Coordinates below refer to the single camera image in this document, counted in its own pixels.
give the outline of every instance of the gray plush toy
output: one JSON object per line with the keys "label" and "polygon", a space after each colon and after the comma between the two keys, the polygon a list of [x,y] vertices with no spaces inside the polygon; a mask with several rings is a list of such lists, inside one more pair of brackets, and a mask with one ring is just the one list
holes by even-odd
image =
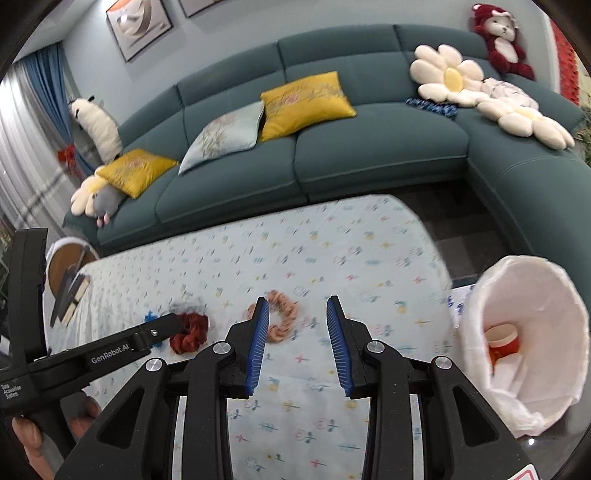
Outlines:
{"label": "gray plush toy", "polygon": [[111,217],[115,214],[121,202],[125,200],[127,194],[108,183],[98,192],[93,193],[92,197],[94,198],[93,204],[97,216],[96,225],[100,228],[111,221]]}

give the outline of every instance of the white blanket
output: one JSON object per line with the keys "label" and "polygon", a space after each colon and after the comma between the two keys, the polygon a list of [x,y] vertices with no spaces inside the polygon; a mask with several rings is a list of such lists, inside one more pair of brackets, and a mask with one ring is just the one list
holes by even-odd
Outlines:
{"label": "white blanket", "polygon": [[[54,328],[54,352],[137,325],[148,311],[164,314],[183,304],[209,316],[211,344],[224,339],[269,290],[298,302],[291,337],[265,348],[254,396],[228,401],[236,480],[361,477],[369,401],[348,400],[338,384],[326,327],[331,295],[339,296],[348,318],[365,322],[374,338],[403,355],[460,360],[447,308],[446,267],[417,217],[390,196],[313,205],[190,233],[105,258],[84,271],[90,287],[69,326]],[[152,356],[183,359],[168,342]],[[104,406],[146,360],[101,378],[87,392]],[[415,475],[422,478],[413,412]],[[182,425],[184,403],[179,420]],[[181,434],[177,427],[175,478]]]}

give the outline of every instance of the wall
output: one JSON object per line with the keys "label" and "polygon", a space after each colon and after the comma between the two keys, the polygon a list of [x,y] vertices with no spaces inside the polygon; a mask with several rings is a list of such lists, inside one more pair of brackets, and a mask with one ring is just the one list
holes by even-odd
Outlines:
{"label": "wall", "polygon": [[[184,76],[227,56],[286,35],[336,25],[420,23],[468,28],[474,0],[224,0],[184,17],[163,0],[174,28],[125,63],[106,23],[113,0],[97,0],[64,40],[83,96],[96,95],[122,122]],[[539,81],[554,86],[547,19],[531,0],[503,0],[518,19],[522,45]]]}
{"label": "wall", "polygon": [[43,19],[33,32],[33,35],[28,38],[14,61],[43,47],[62,41],[94,1],[61,0],[61,3]]}

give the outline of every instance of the stuffed animal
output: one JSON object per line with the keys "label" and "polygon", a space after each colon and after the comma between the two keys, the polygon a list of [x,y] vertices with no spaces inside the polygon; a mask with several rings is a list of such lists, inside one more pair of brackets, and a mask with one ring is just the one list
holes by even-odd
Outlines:
{"label": "stuffed animal", "polygon": [[509,82],[503,82],[494,78],[486,79],[482,84],[482,91],[491,98],[510,98],[520,106],[526,106],[535,110],[539,109],[539,104],[517,85]]}
{"label": "stuffed animal", "polygon": [[91,137],[104,164],[111,163],[123,150],[115,121],[97,104],[94,97],[78,98],[70,104],[70,113]]}
{"label": "stuffed animal", "polygon": [[108,224],[118,210],[119,205],[127,195],[110,185],[98,175],[88,177],[72,195],[72,214],[80,216],[83,213],[96,218],[96,226],[101,228]]}
{"label": "stuffed animal", "polygon": [[535,80],[532,68],[523,63],[525,50],[517,44],[518,26],[513,15],[500,7],[476,4],[474,31],[486,41],[488,60],[501,73],[516,73]]}
{"label": "stuffed animal", "polygon": [[95,218],[96,213],[93,195],[106,184],[107,181],[98,175],[91,175],[86,178],[70,199],[70,203],[72,204],[72,214],[78,217],[85,213],[87,216]]}
{"label": "stuffed animal", "polygon": [[119,209],[121,202],[127,198],[127,194],[107,183],[98,192],[93,194],[96,215],[96,226],[101,228],[111,221],[111,217]]}

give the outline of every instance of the red scrunchie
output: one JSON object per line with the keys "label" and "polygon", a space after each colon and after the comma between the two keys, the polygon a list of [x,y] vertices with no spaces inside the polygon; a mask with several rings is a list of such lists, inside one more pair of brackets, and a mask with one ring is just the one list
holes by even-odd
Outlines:
{"label": "red scrunchie", "polygon": [[184,322],[184,331],[170,338],[170,348],[178,355],[196,352],[207,342],[209,320],[199,313],[181,313],[179,317]]}

